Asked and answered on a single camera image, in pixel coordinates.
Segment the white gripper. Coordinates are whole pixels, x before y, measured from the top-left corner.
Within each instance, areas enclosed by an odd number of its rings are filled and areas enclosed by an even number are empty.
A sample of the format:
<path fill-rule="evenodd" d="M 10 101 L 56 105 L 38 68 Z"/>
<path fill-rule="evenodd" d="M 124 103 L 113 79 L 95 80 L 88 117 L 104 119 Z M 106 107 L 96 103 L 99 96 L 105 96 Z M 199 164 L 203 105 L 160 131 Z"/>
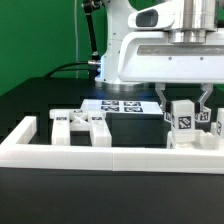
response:
<path fill-rule="evenodd" d="M 163 112 L 171 112 L 165 83 L 203 83 L 195 112 L 203 111 L 213 92 L 224 84 L 224 29 L 209 32 L 204 44 L 170 44 L 165 32 L 132 32 L 121 45 L 118 76 L 125 82 L 156 83 Z"/>

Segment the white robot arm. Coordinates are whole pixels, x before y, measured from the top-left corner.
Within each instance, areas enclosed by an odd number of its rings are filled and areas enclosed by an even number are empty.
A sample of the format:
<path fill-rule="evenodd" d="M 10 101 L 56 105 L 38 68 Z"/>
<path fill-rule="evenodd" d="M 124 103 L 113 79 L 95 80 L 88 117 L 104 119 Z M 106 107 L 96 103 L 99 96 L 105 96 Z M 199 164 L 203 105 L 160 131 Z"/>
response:
<path fill-rule="evenodd" d="M 142 10 L 129 0 L 102 0 L 107 50 L 96 81 L 112 88 L 153 83 L 162 101 L 168 83 L 202 86 L 203 106 L 215 84 L 224 84 L 224 0 L 164 0 Z"/>

